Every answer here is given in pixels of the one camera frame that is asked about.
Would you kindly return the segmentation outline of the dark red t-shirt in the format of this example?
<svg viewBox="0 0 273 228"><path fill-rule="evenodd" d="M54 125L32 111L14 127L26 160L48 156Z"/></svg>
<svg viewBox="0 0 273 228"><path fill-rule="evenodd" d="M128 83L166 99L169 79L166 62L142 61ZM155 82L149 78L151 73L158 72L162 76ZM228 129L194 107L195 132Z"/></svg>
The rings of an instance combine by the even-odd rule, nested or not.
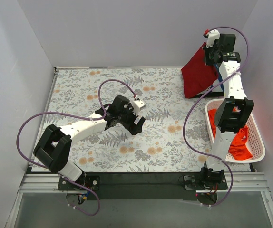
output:
<svg viewBox="0 0 273 228"><path fill-rule="evenodd" d="M216 68L205 64L204 47L205 42L181 69L185 98L204 93L218 79Z"/></svg>

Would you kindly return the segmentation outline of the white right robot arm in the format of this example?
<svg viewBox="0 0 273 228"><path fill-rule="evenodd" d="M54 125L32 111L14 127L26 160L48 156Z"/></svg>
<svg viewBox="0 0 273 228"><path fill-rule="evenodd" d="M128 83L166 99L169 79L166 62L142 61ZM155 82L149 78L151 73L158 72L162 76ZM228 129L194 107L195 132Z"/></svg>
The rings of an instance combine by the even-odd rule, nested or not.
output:
<svg viewBox="0 0 273 228"><path fill-rule="evenodd" d="M211 149L211 156L206 160L199 177L200 185L210 189L224 181L223 161L228 154L230 145L244 128L253 108L254 102L249 100L243 90L239 53L234 51L236 36L221 34L218 30L207 31L205 52L206 65L217 65L223 80L224 100L218 107L214 124L215 138Z"/></svg>

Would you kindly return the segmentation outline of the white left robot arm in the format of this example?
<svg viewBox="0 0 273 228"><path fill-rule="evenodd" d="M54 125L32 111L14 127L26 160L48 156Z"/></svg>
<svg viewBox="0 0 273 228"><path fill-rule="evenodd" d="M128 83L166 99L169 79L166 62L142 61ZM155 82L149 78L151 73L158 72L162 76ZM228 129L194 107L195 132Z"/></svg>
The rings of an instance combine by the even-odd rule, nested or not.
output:
<svg viewBox="0 0 273 228"><path fill-rule="evenodd" d="M71 147L77 142L121 124L131 135L142 132L145 122L139 113L146 103L137 98L132 101L122 95L116 96L111 104L96 110L89 118L62 127L49 125L34 149L34 156L51 172L69 179L70 186L80 190L85 186L84 172L71 160Z"/></svg>

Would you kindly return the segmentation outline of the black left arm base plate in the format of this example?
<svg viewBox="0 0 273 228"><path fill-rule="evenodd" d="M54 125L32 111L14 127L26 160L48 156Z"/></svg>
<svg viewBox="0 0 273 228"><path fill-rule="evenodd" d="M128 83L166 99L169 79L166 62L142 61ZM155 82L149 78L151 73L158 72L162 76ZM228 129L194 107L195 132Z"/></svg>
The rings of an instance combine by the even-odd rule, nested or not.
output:
<svg viewBox="0 0 273 228"><path fill-rule="evenodd" d="M78 180L78 184L83 185L91 190L99 190L100 176L85 176ZM78 187L68 182L63 177L60 177L58 182L58 190L84 190L84 188Z"/></svg>

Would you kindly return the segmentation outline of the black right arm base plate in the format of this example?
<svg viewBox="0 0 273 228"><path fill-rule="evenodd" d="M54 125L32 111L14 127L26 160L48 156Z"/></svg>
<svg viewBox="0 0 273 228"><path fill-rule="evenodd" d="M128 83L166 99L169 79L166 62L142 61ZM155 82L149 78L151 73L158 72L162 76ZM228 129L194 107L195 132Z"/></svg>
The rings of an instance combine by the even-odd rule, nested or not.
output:
<svg viewBox="0 0 273 228"><path fill-rule="evenodd" d="M199 172L185 173L178 178L180 184L186 190L226 190L228 185L225 176L222 177L220 182L216 180L206 180Z"/></svg>

